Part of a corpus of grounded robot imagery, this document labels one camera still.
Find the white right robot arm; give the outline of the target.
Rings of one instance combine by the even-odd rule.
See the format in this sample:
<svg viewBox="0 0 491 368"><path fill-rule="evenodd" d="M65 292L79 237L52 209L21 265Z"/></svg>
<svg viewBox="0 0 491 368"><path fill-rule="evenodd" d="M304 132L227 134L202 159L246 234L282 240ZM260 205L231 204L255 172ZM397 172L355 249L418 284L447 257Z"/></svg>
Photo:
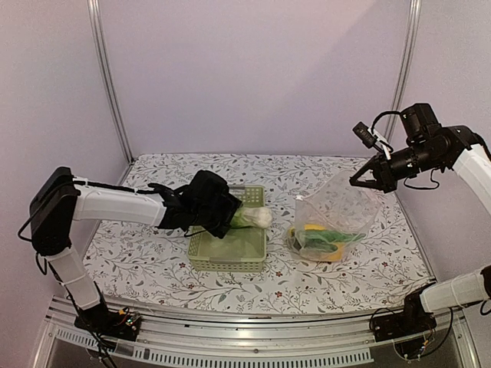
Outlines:
<svg viewBox="0 0 491 368"><path fill-rule="evenodd" d="M402 179L428 170L452 170L472 190L486 211L490 210L490 152L483 138L465 126L442 128L433 137L412 142L387 156L378 153L350 179L352 186L393 192ZM490 266L447 281L421 287L404 299L407 308L397 317L397 328L413 334L425 324L427 314L468 307L490 299Z"/></svg>

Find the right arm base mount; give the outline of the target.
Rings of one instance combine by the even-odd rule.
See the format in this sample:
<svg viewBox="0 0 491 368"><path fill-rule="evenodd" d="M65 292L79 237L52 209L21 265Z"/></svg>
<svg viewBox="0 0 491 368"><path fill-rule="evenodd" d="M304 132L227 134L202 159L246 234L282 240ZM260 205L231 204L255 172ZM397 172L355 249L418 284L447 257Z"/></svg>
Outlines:
<svg viewBox="0 0 491 368"><path fill-rule="evenodd" d="M369 329L377 342L428 333L426 337L419 336L394 345L396 353L406 360L419 359L423 356L433 339L436 327L435 317L423 309L420 297L416 294L404 298L402 311L394 312L388 308L379 308L369 321Z"/></svg>

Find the yellow lemon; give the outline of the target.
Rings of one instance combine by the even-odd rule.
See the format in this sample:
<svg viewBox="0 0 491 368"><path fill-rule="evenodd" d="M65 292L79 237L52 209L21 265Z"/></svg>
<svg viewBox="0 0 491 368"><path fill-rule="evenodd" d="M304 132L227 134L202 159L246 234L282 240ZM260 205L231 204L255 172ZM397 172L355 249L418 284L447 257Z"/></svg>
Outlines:
<svg viewBox="0 0 491 368"><path fill-rule="evenodd" d="M344 249L339 248L337 251L334 251L332 253L323 254L322 261L325 261L325 262L340 261L342 259L343 255L344 255Z"/></svg>
<svg viewBox="0 0 491 368"><path fill-rule="evenodd" d="M316 225L316 224L304 224L302 229L304 231L324 231L326 229L326 227L324 227L322 225ZM292 226L288 230L288 233L290 234L290 236L294 236L295 235L295 227Z"/></svg>

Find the green white bok choy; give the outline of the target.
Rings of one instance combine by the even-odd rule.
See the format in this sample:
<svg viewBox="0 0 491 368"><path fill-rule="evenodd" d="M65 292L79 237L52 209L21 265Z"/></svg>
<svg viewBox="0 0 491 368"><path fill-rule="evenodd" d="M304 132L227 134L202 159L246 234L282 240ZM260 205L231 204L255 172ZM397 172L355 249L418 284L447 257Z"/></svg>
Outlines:
<svg viewBox="0 0 491 368"><path fill-rule="evenodd" d="M231 228L266 229L272 224L272 210L266 207L241 207L232 217Z"/></svg>

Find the bright green cucumber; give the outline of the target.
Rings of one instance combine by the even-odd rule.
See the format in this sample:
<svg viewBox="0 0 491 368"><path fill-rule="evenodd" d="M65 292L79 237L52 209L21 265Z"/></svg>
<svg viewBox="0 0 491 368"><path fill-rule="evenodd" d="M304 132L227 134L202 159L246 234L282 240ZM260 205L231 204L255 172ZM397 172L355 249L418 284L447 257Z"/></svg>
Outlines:
<svg viewBox="0 0 491 368"><path fill-rule="evenodd" d="M334 230L306 230L306 242L317 243L350 243L358 242L364 238L364 234L343 233Z"/></svg>

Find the aluminium corner post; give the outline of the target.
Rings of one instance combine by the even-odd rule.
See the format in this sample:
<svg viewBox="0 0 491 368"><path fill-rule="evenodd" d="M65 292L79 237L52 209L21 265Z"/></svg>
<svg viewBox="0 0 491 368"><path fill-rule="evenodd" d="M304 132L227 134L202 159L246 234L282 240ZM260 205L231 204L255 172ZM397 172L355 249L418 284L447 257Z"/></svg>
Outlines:
<svg viewBox="0 0 491 368"><path fill-rule="evenodd" d="M97 61L101 71L101 78L107 97L110 115L124 159L128 165L131 165L134 162L135 158L130 146L130 140L127 134L126 127L124 126L124 120L120 111L120 105L117 98L117 91L110 69L110 61L104 37L100 2L98 0L88 0L87 8L91 23L91 31L94 39Z"/></svg>
<svg viewBox="0 0 491 368"><path fill-rule="evenodd" d="M407 18L407 30L404 38L404 47L400 62L400 69L397 78L397 83L394 91L394 96L390 106L391 110L399 110L404 93L407 87L407 82L410 76L410 67L412 64L414 51L417 43L417 33L420 23L421 0L409 1L409 13Z"/></svg>

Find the right aluminium corner post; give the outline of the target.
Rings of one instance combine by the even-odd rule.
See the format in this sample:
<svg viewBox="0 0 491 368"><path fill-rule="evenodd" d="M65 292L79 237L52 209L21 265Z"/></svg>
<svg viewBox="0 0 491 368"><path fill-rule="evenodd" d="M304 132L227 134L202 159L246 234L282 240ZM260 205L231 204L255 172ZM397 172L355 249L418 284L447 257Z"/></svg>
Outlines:
<svg viewBox="0 0 491 368"><path fill-rule="evenodd" d="M417 43L417 33L420 23L421 0L409 1L409 13L407 18L407 30L404 38L404 47L400 62L400 69L397 78L397 83L394 91L394 96L390 106L391 110L399 110L404 93L407 87L407 82L410 76L410 67L412 64L414 51Z"/></svg>

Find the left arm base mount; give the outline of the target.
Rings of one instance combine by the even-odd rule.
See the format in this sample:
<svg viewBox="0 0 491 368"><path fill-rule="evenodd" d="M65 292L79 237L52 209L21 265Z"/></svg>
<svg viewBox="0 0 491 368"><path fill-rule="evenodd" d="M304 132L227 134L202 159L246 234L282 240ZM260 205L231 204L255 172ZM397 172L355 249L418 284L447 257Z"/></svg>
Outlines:
<svg viewBox="0 0 491 368"><path fill-rule="evenodd" d="M119 311L110 310L105 300L87 310L74 304L77 317L74 325L94 335L113 337L120 340L136 341L140 332L141 316L125 307Z"/></svg>

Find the pale green perforated basket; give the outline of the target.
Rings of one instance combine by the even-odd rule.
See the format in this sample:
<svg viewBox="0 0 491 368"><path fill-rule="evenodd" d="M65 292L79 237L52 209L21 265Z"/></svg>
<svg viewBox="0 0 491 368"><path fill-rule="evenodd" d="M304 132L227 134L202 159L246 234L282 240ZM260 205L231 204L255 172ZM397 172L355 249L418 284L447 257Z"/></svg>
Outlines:
<svg viewBox="0 0 491 368"><path fill-rule="evenodd" d="M230 192L242 201L241 207L265 207L263 186L233 186ZM187 255L200 271L260 272L266 258L266 232L267 228L231 228L224 238L216 238L195 226Z"/></svg>

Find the clear zip top bag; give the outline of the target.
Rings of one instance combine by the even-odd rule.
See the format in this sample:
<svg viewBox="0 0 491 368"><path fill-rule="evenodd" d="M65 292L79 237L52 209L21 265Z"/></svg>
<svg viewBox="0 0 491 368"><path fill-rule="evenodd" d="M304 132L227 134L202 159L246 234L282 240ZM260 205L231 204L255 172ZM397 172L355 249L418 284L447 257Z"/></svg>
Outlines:
<svg viewBox="0 0 491 368"><path fill-rule="evenodd" d="M364 240L381 208L377 196L368 189L353 187L349 183L351 172L341 171L332 176L317 192L295 198L292 226L295 235L285 233L285 244L299 257L309 261L322 261L325 253L344 249ZM364 234L360 241L350 243L306 242L304 224L316 224L343 233Z"/></svg>

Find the aluminium front rail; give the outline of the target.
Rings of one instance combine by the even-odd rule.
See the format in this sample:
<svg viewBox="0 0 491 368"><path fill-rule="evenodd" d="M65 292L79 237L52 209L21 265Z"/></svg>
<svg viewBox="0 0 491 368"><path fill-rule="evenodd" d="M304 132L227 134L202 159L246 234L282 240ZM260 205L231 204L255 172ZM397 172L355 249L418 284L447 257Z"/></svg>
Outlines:
<svg viewBox="0 0 491 368"><path fill-rule="evenodd" d="M54 297L41 325L35 367L481 367L460 310L437 315L419 358L402 354L419 335L376 341L371 312L226 314L110 297L110 309L141 315L134 341L114 340L102 360L96 340L74 325L71 302Z"/></svg>

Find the floral tablecloth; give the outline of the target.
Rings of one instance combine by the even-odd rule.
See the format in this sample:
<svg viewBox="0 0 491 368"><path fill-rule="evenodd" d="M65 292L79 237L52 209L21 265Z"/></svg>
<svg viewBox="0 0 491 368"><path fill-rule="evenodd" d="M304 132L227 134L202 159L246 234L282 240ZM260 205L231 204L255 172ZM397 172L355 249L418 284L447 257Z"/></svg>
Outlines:
<svg viewBox="0 0 491 368"><path fill-rule="evenodd" d="M196 270L181 231L102 222L84 253L89 275L108 296L196 310L241 314L330 314L401 305L426 284L428 270L395 195L380 194L381 210L362 243L335 263L300 258L285 243L298 195L331 176L356 170L360 158L239 154L140 156L125 185L159 182L175 188L201 169L232 184L261 185L273 212L259 273Z"/></svg>

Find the left aluminium corner post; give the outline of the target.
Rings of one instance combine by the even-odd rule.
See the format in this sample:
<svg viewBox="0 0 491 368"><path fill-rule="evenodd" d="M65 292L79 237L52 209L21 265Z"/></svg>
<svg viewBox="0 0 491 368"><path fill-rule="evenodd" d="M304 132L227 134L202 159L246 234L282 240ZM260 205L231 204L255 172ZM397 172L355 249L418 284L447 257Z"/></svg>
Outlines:
<svg viewBox="0 0 491 368"><path fill-rule="evenodd" d="M130 140L127 134L126 127L124 126L124 120L120 111L120 105L117 98L117 91L110 69L110 61L104 37L100 2L98 0L88 0L87 8L91 23L91 31L94 39L97 61L101 71L101 78L107 97L110 115L124 159L128 165L131 165L134 162L135 158L130 146Z"/></svg>

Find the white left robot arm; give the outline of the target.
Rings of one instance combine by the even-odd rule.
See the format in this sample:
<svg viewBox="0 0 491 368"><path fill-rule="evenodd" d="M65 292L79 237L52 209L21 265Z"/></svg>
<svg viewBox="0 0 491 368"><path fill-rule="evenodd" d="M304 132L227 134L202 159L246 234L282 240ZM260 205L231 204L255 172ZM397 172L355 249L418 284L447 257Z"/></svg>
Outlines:
<svg viewBox="0 0 491 368"><path fill-rule="evenodd" d="M101 294L72 248L74 221L131 222L184 232L199 226L223 238L241 205L227 182L206 170L178 189L158 183L135 189L77 178L61 166L32 199L25 225L31 230L29 242L84 311L85 321L98 333L106 333L114 326L114 316L101 306Z"/></svg>

